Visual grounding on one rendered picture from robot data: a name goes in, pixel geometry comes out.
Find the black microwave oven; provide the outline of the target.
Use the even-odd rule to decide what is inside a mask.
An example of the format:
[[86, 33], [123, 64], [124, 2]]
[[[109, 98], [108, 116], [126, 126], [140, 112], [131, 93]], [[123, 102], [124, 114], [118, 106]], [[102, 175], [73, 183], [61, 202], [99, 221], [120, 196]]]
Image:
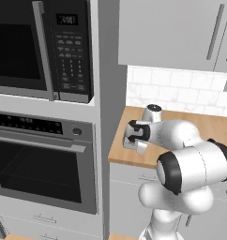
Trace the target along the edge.
[[0, 94], [46, 98], [33, 1], [42, 15], [55, 100], [94, 96], [87, 0], [0, 0]]

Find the grey tall cabinet housing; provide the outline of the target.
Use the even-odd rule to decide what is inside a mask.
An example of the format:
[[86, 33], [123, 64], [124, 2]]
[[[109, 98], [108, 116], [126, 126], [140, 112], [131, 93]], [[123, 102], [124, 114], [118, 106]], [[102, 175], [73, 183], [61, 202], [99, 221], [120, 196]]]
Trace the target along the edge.
[[[108, 155], [125, 108], [118, 62], [119, 0], [87, 0], [93, 93], [88, 103], [0, 94], [0, 137], [71, 141], [83, 153], [0, 141], [0, 216], [41, 214], [86, 223], [109, 237]], [[75, 136], [74, 128], [82, 134]]]

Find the grey base drawer front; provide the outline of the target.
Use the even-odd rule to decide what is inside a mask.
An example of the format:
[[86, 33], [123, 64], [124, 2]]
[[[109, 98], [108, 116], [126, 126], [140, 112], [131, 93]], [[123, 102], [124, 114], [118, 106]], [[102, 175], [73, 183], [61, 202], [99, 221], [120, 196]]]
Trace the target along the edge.
[[110, 164], [111, 185], [117, 184], [117, 185], [140, 186], [145, 182], [153, 182], [140, 180], [138, 178], [139, 175], [158, 177], [157, 171], [155, 169], [142, 168], [118, 163]]

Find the wide grey upper cupboard door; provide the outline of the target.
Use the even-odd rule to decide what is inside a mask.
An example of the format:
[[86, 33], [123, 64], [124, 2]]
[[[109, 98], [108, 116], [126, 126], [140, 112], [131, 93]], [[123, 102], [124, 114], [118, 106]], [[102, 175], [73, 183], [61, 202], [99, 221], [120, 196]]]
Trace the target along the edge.
[[[211, 60], [206, 60], [224, 4]], [[120, 0], [118, 62], [211, 71], [227, 21], [227, 0]]]

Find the grey base cupboard door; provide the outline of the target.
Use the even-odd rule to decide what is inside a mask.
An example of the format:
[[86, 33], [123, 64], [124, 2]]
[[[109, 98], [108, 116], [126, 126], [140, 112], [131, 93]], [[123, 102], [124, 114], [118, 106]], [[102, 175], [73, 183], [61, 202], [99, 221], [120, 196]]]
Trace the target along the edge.
[[149, 224], [154, 206], [166, 207], [158, 181], [135, 185], [110, 182], [110, 232], [137, 238]]

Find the grey drawer front under oven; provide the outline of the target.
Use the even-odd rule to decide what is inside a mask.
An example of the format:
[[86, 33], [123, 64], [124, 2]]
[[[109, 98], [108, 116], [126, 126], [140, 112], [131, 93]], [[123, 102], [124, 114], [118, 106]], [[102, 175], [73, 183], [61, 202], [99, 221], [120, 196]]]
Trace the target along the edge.
[[98, 228], [90, 230], [86, 223], [77, 223], [72, 220], [49, 223], [30, 217], [13, 217], [1, 215], [4, 226], [9, 233], [40, 240], [40, 235], [58, 237], [58, 240], [103, 240], [103, 233]]

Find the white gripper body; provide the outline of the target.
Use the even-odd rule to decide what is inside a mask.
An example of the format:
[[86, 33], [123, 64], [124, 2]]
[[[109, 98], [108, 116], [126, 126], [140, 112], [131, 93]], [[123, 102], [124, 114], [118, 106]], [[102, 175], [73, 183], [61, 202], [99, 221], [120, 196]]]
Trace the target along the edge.
[[145, 153], [145, 150], [147, 148], [147, 143], [143, 141], [135, 141], [131, 142], [127, 137], [123, 139], [123, 146], [127, 149], [133, 149], [135, 150], [138, 154], [143, 155]]

